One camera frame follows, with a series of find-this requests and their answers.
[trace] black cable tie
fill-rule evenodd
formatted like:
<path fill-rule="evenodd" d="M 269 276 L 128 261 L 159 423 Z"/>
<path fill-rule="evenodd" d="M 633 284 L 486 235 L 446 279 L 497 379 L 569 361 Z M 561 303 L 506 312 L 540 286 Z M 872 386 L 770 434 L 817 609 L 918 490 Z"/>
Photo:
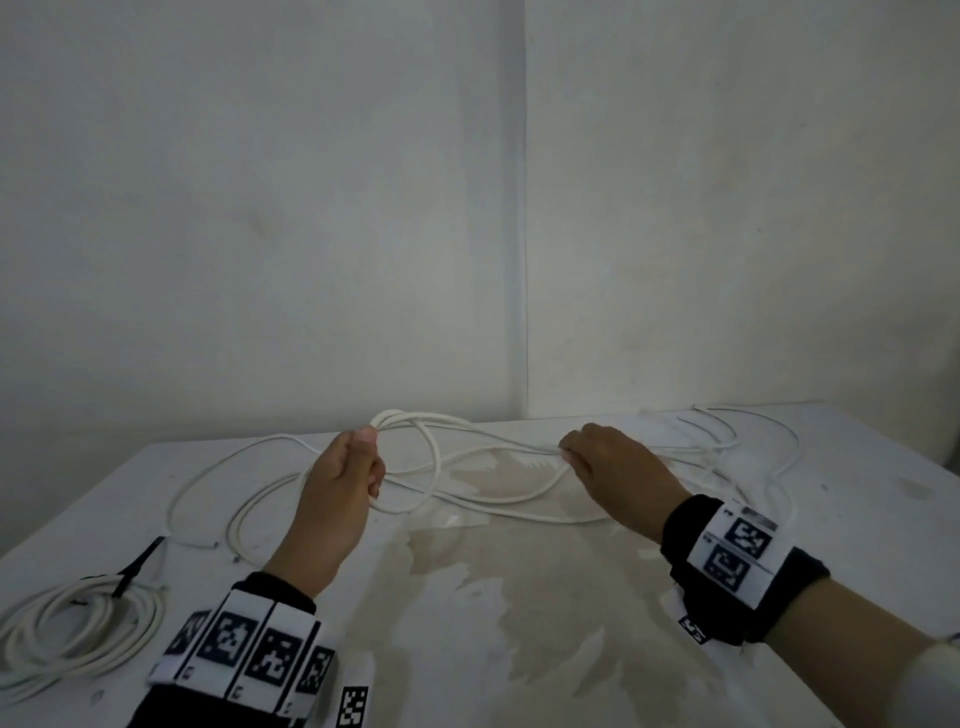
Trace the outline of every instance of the black cable tie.
<path fill-rule="evenodd" d="M 121 596 L 123 596 L 123 593 L 133 581 L 133 578 L 140 573 L 141 569 L 143 569 L 143 565 L 146 563 L 147 559 L 150 558 L 150 554 L 156 551 L 156 547 L 162 544 L 165 538 L 166 536 L 157 536 L 154 539 L 154 542 L 147 546 L 143 553 L 130 562 L 129 566 L 124 567 L 117 572 L 117 575 L 123 576 L 123 578 L 120 579 L 120 583 L 117 584 L 117 588 L 114 589 L 113 594 L 110 595 L 112 598 L 119 599 Z"/>

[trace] brown stain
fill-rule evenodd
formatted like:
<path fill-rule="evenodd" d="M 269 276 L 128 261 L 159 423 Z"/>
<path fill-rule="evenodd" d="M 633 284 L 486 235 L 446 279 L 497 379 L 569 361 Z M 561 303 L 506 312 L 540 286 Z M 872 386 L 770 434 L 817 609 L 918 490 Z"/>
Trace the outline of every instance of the brown stain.
<path fill-rule="evenodd" d="M 485 495 L 508 495 L 532 490 L 553 472 L 503 452 L 491 469 L 452 476 Z M 561 487 L 571 480 L 575 487 Z M 572 475 L 549 498 L 565 512 L 584 510 L 585 499 Z M 505 518 L 397 537 L 348 628 L 351 646 L 373 651 L 377 660 L 374 725 L 396 722 L 409 683 L 405 656 L 389 647 L 395 624 L 420 596 L 426 575 L 458 564 L 468 567 L 458 590 L 497 579 L 508 605 L 498 626 L 513 650 L 516 689 L 498 705 L 494 724 L 581 725 L 584 715 L 571 700 L 597 699 L 590 693 L 611 680 L 628 695 L 639 724 L 676 724 L 691 675 L 713 694 L 723 688 L 706 654 L 660 607 L 673 582 L 665 562 L 637 558 L 637 550 L 650 545 L 612 522 L 568 526 Z M 598 633 L 602 648 L 593 664 L 572 683 L 558 683 L 558 668 Z"/>
<path fill-rule="evenodd" d="M 930 486 L 909 478 L 898 478 L 897 484 L 900 486 L 900 492 L 912 500 L 933 500 L 937 495 Z"/>

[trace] table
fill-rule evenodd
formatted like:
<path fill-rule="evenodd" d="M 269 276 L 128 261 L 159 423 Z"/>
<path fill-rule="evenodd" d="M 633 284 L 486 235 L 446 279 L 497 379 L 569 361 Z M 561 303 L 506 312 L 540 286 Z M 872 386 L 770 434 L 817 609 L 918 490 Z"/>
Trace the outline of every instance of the table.
<path fill-rule="evenodd" d="M 794 428 L 804 458 L 782 483 L 799 517 L 795 538 L 834 576 L 933 635 L 960 628 L 960 480 L 915 452 L 822 404 L 754 408 Z M 791 450 L 785 430 L 723 413 L 742 445 L 725 460 L 750 494 Z M 556 443 L 595 421 L 648 444 L 689 445 L 704 433 L 666 413 L 497 423 L 526 442 Z M 725 436 L 722 430 L 718 434 Z M 306 436 L 321 446 L 331 434 Z M 478 444 L 441 431 L 444 450 Z M 0 561 L 0 606 L 57 582 L 118 570 L 160 529 L 177 487 L 249 441 L 149 446 Z M 389 467 L 423 462 L 413 430 L 381 437 Z M 501 453 L 453 466 L 442 487 L 516 492 L 557 467 L 549 458 Z M 310 455 L 271 442 L 234 458 L 181 503 L 177 530 L 219 538 L 259 487 L 304 468 Z M 383 498 L 412 494 L 384 486 Z M 290 520 L 293 488 L 248 518 L 244 540 L 265 559 Z M 771 506 L 762 499 L 761 509 Z M 594 507 L 570 476 L 536 507 L 581 514 Z M 667 566 L 649 543 L 608 522 L 557 526 L 425 507 L 409 517 L 371 513 L 360 546 L 318 599 L 341 647 L 373 653 L 374 725 L 835 725 L 836 720 L 765 645 L 717 661 L 660 606 Z M 17 726 L 122 726 L 142 698 L 143 678 L 187 615 L 217 600 L 251 570 L 221 547 L 171 545 L 148 564 L 168 585 L 157 637 L 127 664 L 91 680 L 64 681 L 14 706 Z"/>

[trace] black sleeve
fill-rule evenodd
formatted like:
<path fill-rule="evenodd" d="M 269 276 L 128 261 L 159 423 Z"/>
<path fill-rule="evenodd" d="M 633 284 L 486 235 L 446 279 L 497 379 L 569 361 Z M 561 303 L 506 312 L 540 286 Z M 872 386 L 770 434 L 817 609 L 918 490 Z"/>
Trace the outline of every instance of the black sleeve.
<path fill-rule="evenodd" d="M 317 611 L 317 605 L 309 596 L 263 571 L 255 571 L 233 588 L 282 602 L 311 615 Z M 192 725 L 286 728 L 289 724 L 290 718 L 272 716 L 202 692 L 176 685 L 154 685 L 137 707 L 129 728 L 186 728 Z"/>

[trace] wrist strap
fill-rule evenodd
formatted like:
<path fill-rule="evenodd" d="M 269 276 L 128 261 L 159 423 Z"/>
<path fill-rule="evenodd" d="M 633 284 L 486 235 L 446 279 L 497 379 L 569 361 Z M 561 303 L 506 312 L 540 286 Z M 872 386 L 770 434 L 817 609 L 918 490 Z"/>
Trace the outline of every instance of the wrist strap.
<path fill-rule="evenodd" d="M 334 657 L 324 642 L 323 626 L 312 615 L 232 590 L 216 609 L 187 619 L 147 682 L 306 718 Z"/>
<path fill-rule="evenodd" d="M 684 589 L 689 618 L 729 644 L 762 642 L 790 602 L 829 570 L 778 526 L 734 501 L 694 496 L 663 527 L 660 552 Z"/>

